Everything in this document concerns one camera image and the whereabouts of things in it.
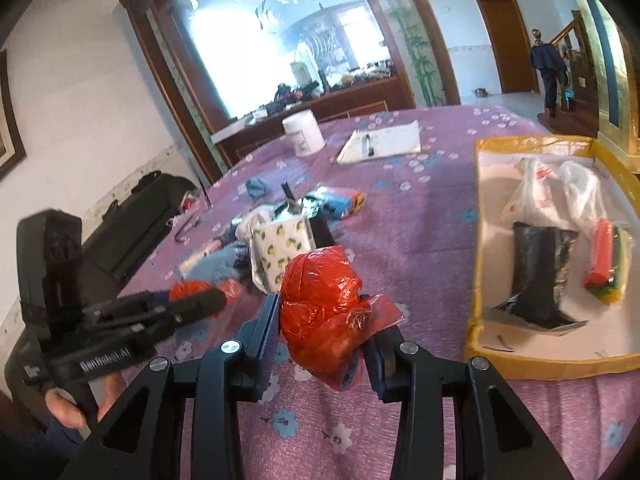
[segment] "bamboo decal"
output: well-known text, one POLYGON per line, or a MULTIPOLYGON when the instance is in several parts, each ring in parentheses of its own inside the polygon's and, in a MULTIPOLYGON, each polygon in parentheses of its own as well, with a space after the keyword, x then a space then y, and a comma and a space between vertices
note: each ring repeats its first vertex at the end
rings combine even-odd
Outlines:
POLYGON ((424 25, 420 21, 412 0, 381 0, 386 4, 385 11, 390 20, 396 23, 400 38, 407 50, 409 64, 415 71, 415 81, 427 107, 445 104, 444 88, 440 72, 434 62, 433 50, 424 25))

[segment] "person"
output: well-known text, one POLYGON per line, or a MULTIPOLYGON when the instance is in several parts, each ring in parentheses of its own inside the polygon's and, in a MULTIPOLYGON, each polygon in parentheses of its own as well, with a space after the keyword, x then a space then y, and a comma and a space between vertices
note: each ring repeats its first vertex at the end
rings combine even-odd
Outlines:
POLYGON ((539 39, 531 47, 529 64, 540 71, 545 85, 545 107, 549 116, 554 118, 558 103, 558 78, 566 77, 566 65, 552 44, 542 43, 539 39))
MULTIPOLYGON (((98 410, 98 420, 109 411, 126 386, 120 373, 105 377, 105 399, 98 410)), ((56 480, 66 464, 78 454, 83 442, 78 430, 86 426, 84 413, 56 389, 46 393, 45 403, 54 417, 45 433, 0 430, 2 480, 56 480)))

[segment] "purple bedspread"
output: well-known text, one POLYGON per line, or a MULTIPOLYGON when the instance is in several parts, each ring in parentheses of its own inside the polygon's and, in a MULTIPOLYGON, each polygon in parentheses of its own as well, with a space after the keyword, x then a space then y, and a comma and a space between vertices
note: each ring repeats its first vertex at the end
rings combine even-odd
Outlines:
MULTIPOLYGON (((177 265, 229 221, 252 209, 245 181, 260 176, 276 190, 288 180, 298 195, 318 183, 366 192, 364 207, 330 225, 368 293, 384 293, 405 313, 405 339, 434 355, 460 360, 470 311, 476 256, 478 137, 540 134, 539 126, 501 107, 443 107, 388 112, 321 126, 327 146, 307 158, 274 140, 227 173, 210 190, 186 244, 165 239, 124 292, 168 288, 177 265), (419 120, 422 154, 338 167, 335 157, 354 128, 419 120)), ((215 320, 181 329, 158 345, 174 362, 198 358, 260 309, 249 291, 215 320)), ((571 381, 511 381, 561 452, 577 480, 596 479, 640 415, 640 372, 571 381)), ((260 404, 239 407, 246 478, 251 480, 386 480, 398 430, 399 405, 384 405, 365 377, 337 393, 309 375, 278 346, 270 387, 260 404)), ((455 478, 452 411, 446 409, 444 478, 455 478)))

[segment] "picture frame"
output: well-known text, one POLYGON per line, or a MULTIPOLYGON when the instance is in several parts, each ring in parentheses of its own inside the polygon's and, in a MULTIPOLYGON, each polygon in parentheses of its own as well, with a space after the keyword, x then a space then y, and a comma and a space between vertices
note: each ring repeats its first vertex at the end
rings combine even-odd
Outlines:
POLYGON ((0 180, 27 156, 9 93, 6 50, 0 51, 0 180))

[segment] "screw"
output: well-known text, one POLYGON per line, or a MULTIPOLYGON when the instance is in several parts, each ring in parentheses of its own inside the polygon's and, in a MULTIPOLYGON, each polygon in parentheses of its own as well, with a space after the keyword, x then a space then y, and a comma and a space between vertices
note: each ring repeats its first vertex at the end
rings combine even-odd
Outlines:
POLYGON ((471 365, 476 370, 488 370, 489 369, 489 361, 487 361, 484 357, 474 357, 471 359, 471 365))
POLYGON ((167 361, 164 357, 156 357, 153 361, 149 363, 149 368, 151 368, 155 372, 161 372, 169 365, 169 361, 167 361))
POLYGON ((229 341, 223 342, 222 346, 220 346, 220 349, 225 354, 235 354, 240 349, 240 343, 238 341, 230 339, 229 341))
POLYGON ((400 343, 400 351, 403 354, 414 355, 418 353, 419 346, 416 343, 412 343, 411 341, 405 341, 404 343, 400 343))

